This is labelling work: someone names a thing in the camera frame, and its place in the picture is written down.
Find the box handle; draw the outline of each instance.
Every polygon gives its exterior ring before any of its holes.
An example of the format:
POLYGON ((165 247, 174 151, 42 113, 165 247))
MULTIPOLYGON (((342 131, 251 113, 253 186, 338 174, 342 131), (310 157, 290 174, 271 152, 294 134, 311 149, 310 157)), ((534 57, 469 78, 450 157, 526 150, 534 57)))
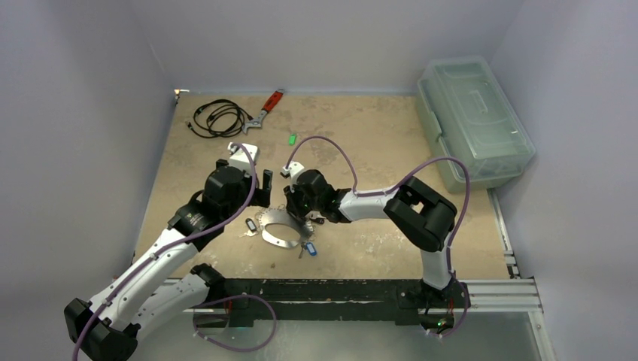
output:
POLYGON ((432 119, 434 120, 434 126, 436 127, 436 138, 435 141, 439 141, 441 136, 443 135, 443 129, 441 129, 441 124, 439 124, 439 118, 436 117, 433 111, 430 111, 432 115, 432 119))

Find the green object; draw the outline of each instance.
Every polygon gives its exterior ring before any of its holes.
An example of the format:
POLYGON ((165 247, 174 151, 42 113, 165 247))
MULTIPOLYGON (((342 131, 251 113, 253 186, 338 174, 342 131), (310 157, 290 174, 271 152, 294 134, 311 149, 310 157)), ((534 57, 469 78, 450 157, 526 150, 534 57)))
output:
MULTIPOLYGON (((417 112, 433 156, 460 159, 472 189, 499 187, 523 172, 536 150, 483 58, 432 61, 417 88, 417 112)), ((436 164, 445 188, 464 192, 460 167, 436 164)))

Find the floor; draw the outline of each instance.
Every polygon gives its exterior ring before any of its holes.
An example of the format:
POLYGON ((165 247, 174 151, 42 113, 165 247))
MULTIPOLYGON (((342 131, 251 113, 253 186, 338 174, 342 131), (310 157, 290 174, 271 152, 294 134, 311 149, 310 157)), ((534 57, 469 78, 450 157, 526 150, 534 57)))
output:
MULTIPOLYGON (((175 211, 202 189, 215 161, 227 158, 229 139, 202 139, 186 126, 200 105, 230 99, 256 116, 267 96, 182 95, 148 204, 136 254, 141 255, 166 227, 175 211)), ((278 176, 290 155, 290 133, 297 141, 323 135, 341 145, 353 161, 359 190, 388 187, 431 157, 411 96, 289 96, 285 95, 264 120, 263 129, 251 129, 233 141, 257 145, 258 172, 273 170, 272 207, 284 206, 281 191, 287 180, 278 176)), ((331 144, 310 141, 295 160, 317 168, 335 187, 351 187, 352 175, 331 144)), ((460 209, 463 194, 449 194, 436 167, 417 174, 460 209)), ((260 208, 250 207, 226 227, 202 252, 180 267, 183 277, 191 267, 207 262, 228 278, 420 278, 419 251, 389 220, 351 224, 326 223, 316 227, 317 256, 273 246, 260 236, 246 236, 243 220, 260 208)), ((472 191, 468 213, 452 249, 452 262, 462 279, 507 279, 503 246, 494 209, 485 190, 472 191)))

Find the white wall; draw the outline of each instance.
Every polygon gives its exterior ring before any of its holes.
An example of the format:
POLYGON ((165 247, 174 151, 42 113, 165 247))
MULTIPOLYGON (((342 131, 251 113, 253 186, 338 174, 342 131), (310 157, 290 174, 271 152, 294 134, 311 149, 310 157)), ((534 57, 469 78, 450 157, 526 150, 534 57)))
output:
POLYGON ((1 0, 0 84, 0 353, 69 359, 62 310, 130 261, 174 95, 125 0, 1 0))
POLYGON ((491 63, 538 150, 499 198, 560 359, 638 351, 637 14, 526 0, 491 63))
POLYGON ((488 60, 522 0, 133 0, 176 88, 409 92, 427 61, 488 60))

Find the metal plate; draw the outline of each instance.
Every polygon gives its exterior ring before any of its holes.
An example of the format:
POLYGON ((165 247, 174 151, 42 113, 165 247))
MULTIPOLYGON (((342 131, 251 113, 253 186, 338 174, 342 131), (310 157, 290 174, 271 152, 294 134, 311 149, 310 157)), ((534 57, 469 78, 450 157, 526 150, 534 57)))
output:
POLYGON ((301 223, 298 220, 295 220, 284 209, 267 209, 257 216, 257 220, 259 221, 262 229, 261 238, 263 238, 264 241, 278 247, 296 247, 302 241, 309 240, 312 235, 312 226, 309 225, 309 222, 301 223), (272 224, 281 224, 294 229, 297 233, 299 233, 299 239, 296 241, 288 241, 275 237, 272 233, 266 230, 266 227, 272 224))

